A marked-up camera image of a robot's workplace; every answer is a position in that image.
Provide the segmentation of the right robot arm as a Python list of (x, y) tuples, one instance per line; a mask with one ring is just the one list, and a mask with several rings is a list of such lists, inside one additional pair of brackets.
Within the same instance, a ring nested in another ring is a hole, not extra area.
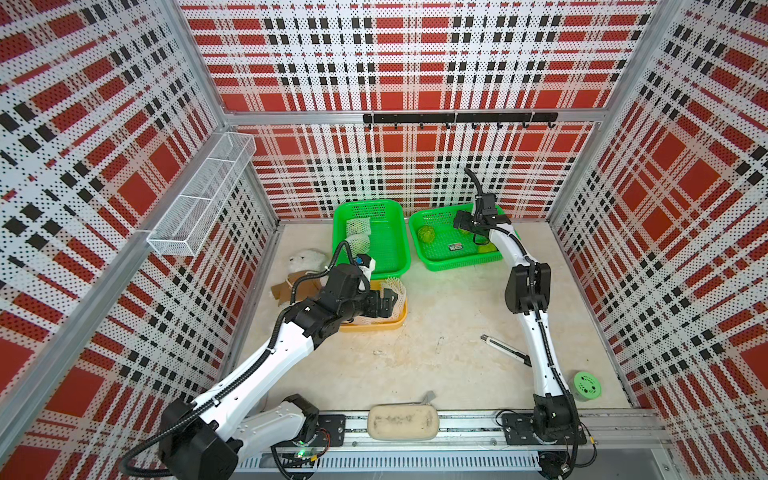
[(497, 197), (483, 189), (466, 168), (476, 193), (471, 211), (456, 214), (453, 226), (490, 241), (501, 253), (510, 273), (504, 290), (508, 310), (520, 321), (533, 372), (532, 430), (539, 442), (577, 440), (580, 419), (575, 400), (562, 375), (549, 328), (551, 268), (524, 247), (511, 220), (497, 210)]

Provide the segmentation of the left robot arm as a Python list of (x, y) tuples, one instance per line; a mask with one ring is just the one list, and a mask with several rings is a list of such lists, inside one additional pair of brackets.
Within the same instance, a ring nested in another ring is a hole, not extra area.
[(329, 266), (301, 276), (296, 287), (324, 279), (303, 300), (292, 296), (277, 316), (268, 340), (224, 379), (186, 402), (165, 408), (158, 433), (119, 461), (134, 478), (228, 479), (239, 462), (284, 441), (308, 443), (319, 411), (300, 395), (254, 415), (252, 409), (294, 365), (358, 316), (387, 317), (398, 299), (391, 290), (371, 288), (375, 260), (353, 254), (348, 242), (336, 247)]

